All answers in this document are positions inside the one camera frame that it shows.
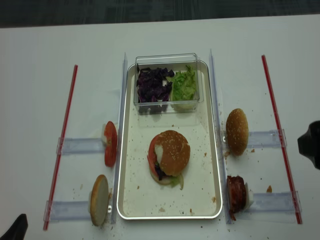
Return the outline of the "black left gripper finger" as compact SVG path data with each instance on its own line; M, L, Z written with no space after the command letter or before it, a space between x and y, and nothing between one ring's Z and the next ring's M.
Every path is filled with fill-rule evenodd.
M320 121L312 122L305 134L297 139L298 151L320 169Z

